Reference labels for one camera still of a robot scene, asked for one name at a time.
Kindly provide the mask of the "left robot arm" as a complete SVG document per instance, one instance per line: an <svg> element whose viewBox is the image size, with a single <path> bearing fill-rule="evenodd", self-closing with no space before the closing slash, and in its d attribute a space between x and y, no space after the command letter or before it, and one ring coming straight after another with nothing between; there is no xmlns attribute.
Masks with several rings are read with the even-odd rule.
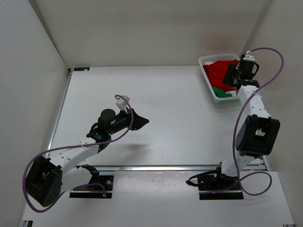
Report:
<svg viewBox="0 0 303 227"><path fill-rule="evenodd" d="M148 123L149 120L139 116L134 109L121 110L118 114L112 109L103 110L78 148L68 148L53 157L34 159L25 179L25 193L48 207L67 190L81 185L95 189L99 184L98 171L81 163L104 150L113 134L127 128L136 131Z"/></svg>

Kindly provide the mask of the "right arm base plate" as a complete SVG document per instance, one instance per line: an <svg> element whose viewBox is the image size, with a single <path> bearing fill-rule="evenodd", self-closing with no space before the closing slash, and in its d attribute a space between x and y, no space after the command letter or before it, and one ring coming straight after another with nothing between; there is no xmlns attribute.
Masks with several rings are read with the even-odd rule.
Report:
<svg viewBox="0 0 303 227"><path fill-rule="evenodd" d="M223 175L220 169L194 175L186 184L198 187L201 201L244 199L237 177Z"/></svg>

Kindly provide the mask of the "red t shirt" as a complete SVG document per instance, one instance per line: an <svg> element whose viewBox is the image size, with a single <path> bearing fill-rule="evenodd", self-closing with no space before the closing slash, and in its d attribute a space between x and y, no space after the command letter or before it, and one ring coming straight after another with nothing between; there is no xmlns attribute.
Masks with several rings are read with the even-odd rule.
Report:
<svg viewBox="0 0 303 227"><path fill-rule="evenodd" d="M234 91L235 89L223 83L225 74L231 64L237 64L238 60L216 61L211 65L204 65L203 69L212 87L223 90L224 92Z"/></svg>

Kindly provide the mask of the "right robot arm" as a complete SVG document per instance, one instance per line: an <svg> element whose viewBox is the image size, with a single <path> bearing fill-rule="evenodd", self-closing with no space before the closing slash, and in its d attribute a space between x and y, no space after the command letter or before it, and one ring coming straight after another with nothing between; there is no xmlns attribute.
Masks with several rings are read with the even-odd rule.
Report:
<svg viewBox="0 0 303 227"><path fill-rule="evenodd" d="M280 121L273 119L262 102L259 83L254 76L259 65L254 59L243 58L231 64L223 82L236 90L242 103L240 116L245 116L243 125L235 125L232 139L232 160L223 161L213 171L190 177L186 184L199 187L206 193L221 193L240 189L241 170L251 161L269 155L273 149Z"/></svg>

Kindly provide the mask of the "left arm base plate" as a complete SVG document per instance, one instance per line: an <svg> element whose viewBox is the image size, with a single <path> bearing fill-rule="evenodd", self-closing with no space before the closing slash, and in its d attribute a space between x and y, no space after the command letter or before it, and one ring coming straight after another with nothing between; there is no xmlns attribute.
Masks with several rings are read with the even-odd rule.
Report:
<svg viewBox="0 0 303 227"><path fill-rule="evenodd" d="M114 188L114 172L99 172L99 176L90 180L89 186L70 190L69 197L74 199L111 199Z"/></svg>

